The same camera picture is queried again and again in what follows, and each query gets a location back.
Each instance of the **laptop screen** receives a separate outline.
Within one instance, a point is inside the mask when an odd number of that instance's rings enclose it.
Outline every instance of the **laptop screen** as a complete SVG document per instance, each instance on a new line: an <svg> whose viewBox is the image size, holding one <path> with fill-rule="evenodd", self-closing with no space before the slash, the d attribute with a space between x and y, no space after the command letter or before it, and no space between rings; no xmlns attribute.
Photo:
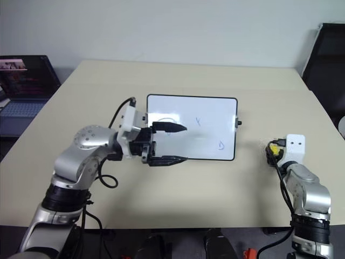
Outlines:
<svg viewBox="0 0 345 259"><path fill-rule="evenodd" d="M60 85L47 56L0 56L0 86L11 100L49 99Z"/></svg>

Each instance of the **white wall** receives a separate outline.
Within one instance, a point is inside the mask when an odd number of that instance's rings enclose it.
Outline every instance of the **white wall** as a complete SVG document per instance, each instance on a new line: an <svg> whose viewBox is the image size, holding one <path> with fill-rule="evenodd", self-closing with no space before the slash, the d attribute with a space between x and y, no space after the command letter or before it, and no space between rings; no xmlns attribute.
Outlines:
<svg viewBox="0 0 345 259"><path fill-rule="evenodd" d="M2 54L47 54L63 80L82 59L303 67L345 0L0 0Z"/></svg>

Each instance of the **beige table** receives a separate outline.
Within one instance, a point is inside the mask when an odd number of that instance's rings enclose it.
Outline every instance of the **beige table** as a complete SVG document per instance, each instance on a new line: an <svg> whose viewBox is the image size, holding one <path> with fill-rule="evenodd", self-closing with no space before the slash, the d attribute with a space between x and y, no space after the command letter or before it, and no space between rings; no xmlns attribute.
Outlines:
<svg viewBox="0 0 345 259"><path fill-rule="evenodd" d="M332 195L332 224L345 223L345 142L291 69L82 62L0 164L0 224L27 226L50 184L56 157L90 124L107 126L120 102L149 93L238 99L243 122L233 161L189 160L150 168L139 158L107 162L117 189L91 187L89 211L107 228L287 226L289 211L264 147L306 136L305 165ZM88 228L96 228L87 221Z"/></svg>

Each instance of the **laptop keyboard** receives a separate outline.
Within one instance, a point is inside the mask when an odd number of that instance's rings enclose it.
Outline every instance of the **laptop keyboard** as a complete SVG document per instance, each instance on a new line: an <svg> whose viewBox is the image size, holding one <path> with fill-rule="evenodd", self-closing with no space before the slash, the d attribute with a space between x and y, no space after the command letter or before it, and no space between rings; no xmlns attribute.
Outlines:
<svg viewBox="0 0 345 259"><path fill-rule="evenodd" d="M45 103L15 103L10 102L1 110L1 116L35 117Z"/></svg>

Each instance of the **small whiteboard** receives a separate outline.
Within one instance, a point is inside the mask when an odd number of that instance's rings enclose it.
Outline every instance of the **small whiteboard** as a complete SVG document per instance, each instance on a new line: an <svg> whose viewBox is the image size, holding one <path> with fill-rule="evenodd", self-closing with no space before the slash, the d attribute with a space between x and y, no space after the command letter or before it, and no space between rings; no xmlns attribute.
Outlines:
<svg viewBox="0 0 345 259"><path fill-rule="evenodd" d="M153 121L174 122L188 130L157 132L156 156L233 160L237 128L237 99L222 97L147 96L148 126Z"/></svg>

